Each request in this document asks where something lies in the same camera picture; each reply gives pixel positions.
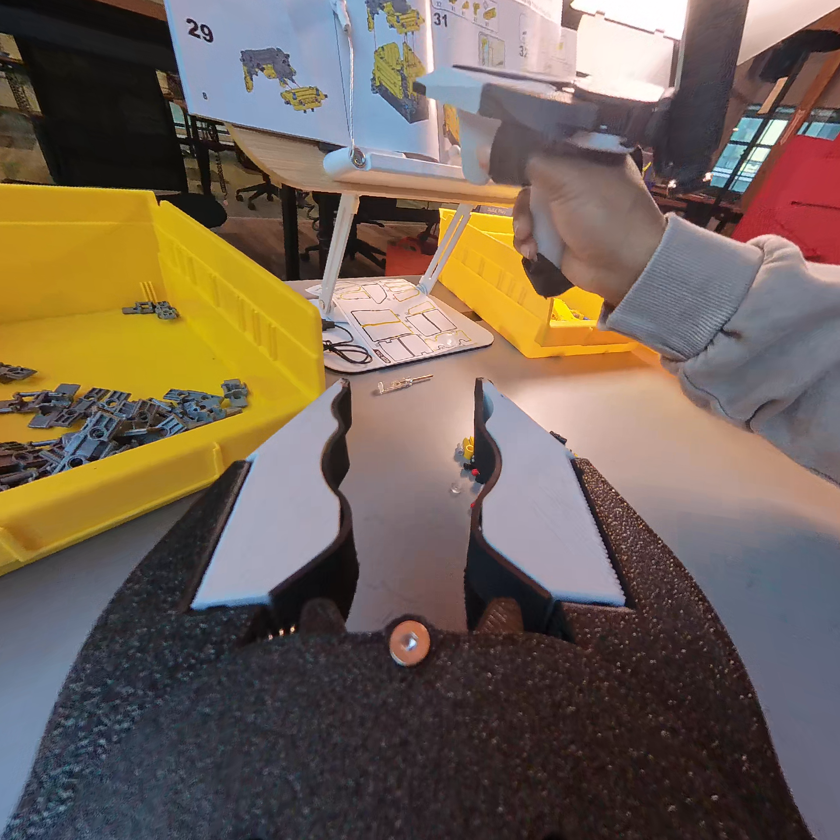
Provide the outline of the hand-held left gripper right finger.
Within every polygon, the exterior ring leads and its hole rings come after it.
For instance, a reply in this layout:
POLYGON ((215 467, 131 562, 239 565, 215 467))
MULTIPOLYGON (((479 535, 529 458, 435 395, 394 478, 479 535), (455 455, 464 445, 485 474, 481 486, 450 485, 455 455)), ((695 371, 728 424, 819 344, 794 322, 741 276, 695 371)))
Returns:
MULTIPOLYGON (((491 381, 478 378, 474 432, 486 425, 543 428, 491 381)), ((470 515, 465 585, 484 604, 507 598, 520 607, 627 605, 603 526, 583 486, 581 493, 510 497, 480 484, 470 515)))

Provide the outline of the yellow plastic bin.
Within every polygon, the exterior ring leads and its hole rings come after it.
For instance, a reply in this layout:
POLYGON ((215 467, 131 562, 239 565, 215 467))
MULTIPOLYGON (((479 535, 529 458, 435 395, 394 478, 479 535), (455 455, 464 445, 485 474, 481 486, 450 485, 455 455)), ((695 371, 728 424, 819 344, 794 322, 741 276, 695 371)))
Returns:
POLYGON ((578 288, 537 294, 512 247, 510 217, 472 213, 438 280, 527 358, 632 353, 658 362, 647 347, 599 329, 600 297, 578 288))
POLYGON ((317 310, 152 192, 3 184, 1 358, 15 392, 220 393, 223 421, 2 492, 1 572, 204 489, 320 396, 317 310))

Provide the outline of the person's right hand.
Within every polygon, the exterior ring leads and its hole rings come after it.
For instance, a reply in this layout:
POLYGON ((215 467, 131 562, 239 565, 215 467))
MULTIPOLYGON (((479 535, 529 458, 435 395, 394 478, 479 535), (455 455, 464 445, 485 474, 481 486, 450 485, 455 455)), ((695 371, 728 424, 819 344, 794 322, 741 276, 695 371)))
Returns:
POLYGON ((549 217, 564 243, 561 269, 568 280, 616 308, 653 257, 667 220, 630 155, 575 150, 535 155, 527 167, 530 188, 512 211, 513 246, 535 259, 530 193, 548 200, 549 217))

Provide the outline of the white lamp panel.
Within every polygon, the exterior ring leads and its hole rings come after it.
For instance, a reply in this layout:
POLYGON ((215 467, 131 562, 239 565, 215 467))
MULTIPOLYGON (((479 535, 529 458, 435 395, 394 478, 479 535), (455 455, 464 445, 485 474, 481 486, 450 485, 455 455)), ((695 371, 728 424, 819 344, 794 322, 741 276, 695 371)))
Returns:
POLYGON ((577 11, 598 15, 607 21, 636 28, 649 33, 662 33, 679 40, 682 38, 687 1, 571 1, 577 11))

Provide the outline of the white sticker sheet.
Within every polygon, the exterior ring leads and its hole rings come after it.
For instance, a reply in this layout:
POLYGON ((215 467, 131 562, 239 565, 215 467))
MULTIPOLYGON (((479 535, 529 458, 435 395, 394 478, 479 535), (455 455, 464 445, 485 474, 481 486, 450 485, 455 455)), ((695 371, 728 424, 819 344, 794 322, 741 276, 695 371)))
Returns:
POLYGON ((482 349, 492 335, 403 278, 338 280, 322 332, 333 371, 376 371, 482 349))

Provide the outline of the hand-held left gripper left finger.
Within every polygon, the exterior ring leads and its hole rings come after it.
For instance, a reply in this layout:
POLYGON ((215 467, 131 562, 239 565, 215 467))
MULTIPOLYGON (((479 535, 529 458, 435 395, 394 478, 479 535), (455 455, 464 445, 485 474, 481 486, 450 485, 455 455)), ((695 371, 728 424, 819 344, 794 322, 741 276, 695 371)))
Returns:
POLYGON ((313 599, 351 609, 360 567, 352 512, 350 381, 340 378, 243 461, 224 523, 190 601, 194 611, 265 606, 302 611, 313 599))

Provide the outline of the grey desk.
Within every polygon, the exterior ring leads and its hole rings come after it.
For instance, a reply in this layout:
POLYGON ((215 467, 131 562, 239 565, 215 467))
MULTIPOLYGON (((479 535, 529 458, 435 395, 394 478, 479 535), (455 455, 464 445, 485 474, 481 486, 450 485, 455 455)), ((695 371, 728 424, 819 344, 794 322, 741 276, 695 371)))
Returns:
POLYGON ((415 364, 428 382, 377 395, 353 378, 350 473, 360 581, 350 630, 418 613, 466 628, 469 504, 455 449, 484 376, 567 438, 693 575, 738 647, 795 802, 838 838, 838 489, 705 414, 630 353, 528 361, 509 342, 415 364), (449 492, 460 481, 463 491, 449 492))

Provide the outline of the white book stand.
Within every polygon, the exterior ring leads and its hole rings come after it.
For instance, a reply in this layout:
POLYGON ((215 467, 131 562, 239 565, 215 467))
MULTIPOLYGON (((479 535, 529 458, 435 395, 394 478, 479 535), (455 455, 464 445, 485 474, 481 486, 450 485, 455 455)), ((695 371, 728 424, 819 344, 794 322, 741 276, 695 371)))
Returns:
POLYGON ((431 290, 473 210, 483 203, 504 207, 511 206, 513 201, 512 188, 473 185, 457 165, 431 162, 393 150, 361 148, 355 139, 337 150, 325 152, 314 142, 296 134, 235 127, 234 138, 244 140, 245 152, 256 153, 255 163, 267 174, 277 176, 284 186, 340 195, 322 279, 319 285, 310 288, 310 293, 318 293, 311 303, 318 305, 323 330, 333 328, 328 320, 333 291, 340 280, 344 253, 362 198, 428 200, 457 206, 448 227, 440 235, 432 262, 420 281, 414 284, 431 298, 434 298, 431 290))

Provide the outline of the white building instruction booklet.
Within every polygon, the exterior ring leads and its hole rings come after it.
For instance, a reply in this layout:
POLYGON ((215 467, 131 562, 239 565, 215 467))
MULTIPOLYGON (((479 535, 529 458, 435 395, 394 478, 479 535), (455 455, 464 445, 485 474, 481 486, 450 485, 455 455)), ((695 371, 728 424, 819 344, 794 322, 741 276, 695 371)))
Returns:
POLYGON ((192 114, 448 163, 457 118, 414 90, 435 67, 575 75, 562 2, 167 1, 192 114))

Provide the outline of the red tote bag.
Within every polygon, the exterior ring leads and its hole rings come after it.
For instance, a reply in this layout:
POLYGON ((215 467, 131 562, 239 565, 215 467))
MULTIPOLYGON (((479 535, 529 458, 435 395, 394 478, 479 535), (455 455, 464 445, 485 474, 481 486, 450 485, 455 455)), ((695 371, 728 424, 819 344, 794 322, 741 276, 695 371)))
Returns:
POLYGON ((735 227, 746 243, 783 237, 816 264, 839 264, 839 139, 797 135, 735 227))

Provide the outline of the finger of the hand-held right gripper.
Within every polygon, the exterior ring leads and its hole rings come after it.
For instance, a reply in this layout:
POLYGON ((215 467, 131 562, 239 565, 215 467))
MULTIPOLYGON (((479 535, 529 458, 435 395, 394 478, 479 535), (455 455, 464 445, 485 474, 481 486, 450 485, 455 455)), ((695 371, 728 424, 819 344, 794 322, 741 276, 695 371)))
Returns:
POLYGON ((467 181, 483 186, 529 184, 532 156, 578 126, 572 87, 546 78, 488 68, 438 68, 415 91, 453 111, 467 181))

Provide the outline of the person's right forearm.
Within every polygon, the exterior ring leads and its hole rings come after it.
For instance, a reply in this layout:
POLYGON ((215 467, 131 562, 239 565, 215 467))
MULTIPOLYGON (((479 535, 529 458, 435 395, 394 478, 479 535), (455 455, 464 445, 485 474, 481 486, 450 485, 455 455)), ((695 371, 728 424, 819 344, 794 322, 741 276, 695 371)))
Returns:
POLYGON ((669 214, 599 326, 657 352, 696 405, 839 481, 839 267, 791 241, 740 243, 669 214))

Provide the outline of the pile of black red pins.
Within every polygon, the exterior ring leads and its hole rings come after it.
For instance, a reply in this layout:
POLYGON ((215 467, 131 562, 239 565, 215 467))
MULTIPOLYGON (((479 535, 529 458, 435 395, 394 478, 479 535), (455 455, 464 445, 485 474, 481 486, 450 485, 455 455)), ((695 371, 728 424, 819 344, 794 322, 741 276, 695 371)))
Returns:
POLYGON ((478 427, 475 457, 464 468, 481 485, 503 496, 582 492, 574 457, 541 427, 478 427))

